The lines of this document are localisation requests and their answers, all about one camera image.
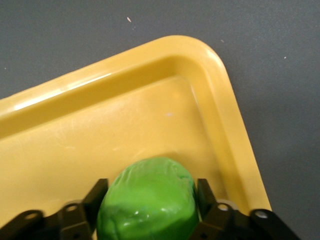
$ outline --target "tray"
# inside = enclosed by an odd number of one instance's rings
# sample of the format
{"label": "tray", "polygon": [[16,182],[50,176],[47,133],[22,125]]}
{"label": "tray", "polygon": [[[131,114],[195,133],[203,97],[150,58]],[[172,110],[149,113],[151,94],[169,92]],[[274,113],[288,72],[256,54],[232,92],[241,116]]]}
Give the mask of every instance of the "tray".
{"label": "tray", "polygon": [[226,69],[163,37],[0,100],[0,226],[50,215],[135,161],[167,156],[218,199],[271,209]]}

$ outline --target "dark gray table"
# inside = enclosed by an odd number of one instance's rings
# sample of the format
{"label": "dark gray table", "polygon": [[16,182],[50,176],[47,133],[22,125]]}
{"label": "dark gray table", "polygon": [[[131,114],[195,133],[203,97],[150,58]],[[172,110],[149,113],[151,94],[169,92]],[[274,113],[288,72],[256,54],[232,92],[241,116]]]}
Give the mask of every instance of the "dark gray table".
{"label": "dark gray table", "polygon": [[167,35],[219,54],[273,210],[320,239],[318,0],[2,0],[0,98]]}

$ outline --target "shiny green surface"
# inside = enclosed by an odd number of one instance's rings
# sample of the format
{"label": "shiny green surface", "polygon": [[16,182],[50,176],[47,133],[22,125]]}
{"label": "shiny green surface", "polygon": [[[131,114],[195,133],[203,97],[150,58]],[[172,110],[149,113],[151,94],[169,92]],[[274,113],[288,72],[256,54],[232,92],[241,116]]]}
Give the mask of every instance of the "shiny green surface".
{"label": "shiny green surface", "polygon": [[110,186],[97,219],[99,240],[186,240],[199,218],[190,173],[167,157],[138,161]]}

